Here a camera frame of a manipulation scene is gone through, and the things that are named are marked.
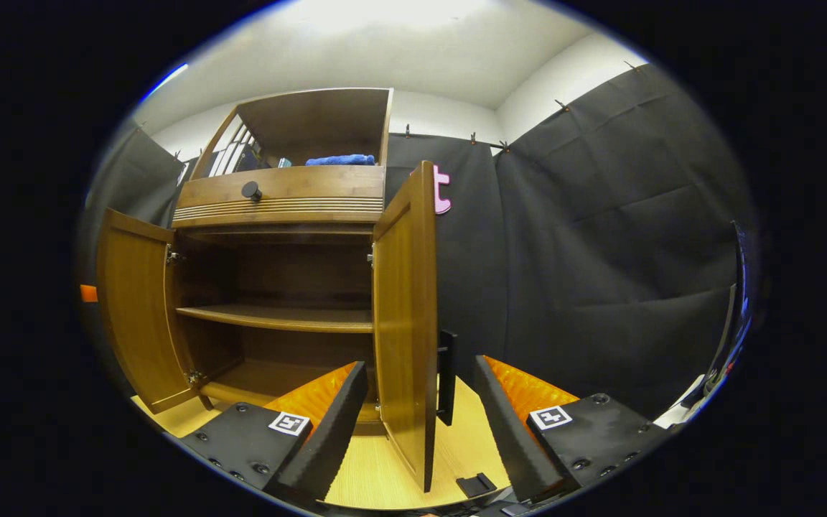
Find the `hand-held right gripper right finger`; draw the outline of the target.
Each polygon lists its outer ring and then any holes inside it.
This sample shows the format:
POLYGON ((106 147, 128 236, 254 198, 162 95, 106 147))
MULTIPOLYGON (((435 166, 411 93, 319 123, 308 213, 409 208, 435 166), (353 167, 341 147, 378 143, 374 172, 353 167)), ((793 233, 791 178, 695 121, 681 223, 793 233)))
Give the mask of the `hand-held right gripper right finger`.
POLYGON ((673 435, 607 393, 577 397, 486 355, 474 359, 474 381, 521 501, 616 477, 673 435))

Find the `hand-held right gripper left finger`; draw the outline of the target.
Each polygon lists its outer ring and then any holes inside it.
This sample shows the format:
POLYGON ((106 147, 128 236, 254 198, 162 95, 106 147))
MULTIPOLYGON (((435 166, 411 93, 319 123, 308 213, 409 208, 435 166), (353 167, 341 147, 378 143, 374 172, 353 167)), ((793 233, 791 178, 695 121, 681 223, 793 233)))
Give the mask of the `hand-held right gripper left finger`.
POLYGON ((352 361, 265 405, 235 402, 180 444, 253 490, 324 500, 367 395, 365 363, 352 361))

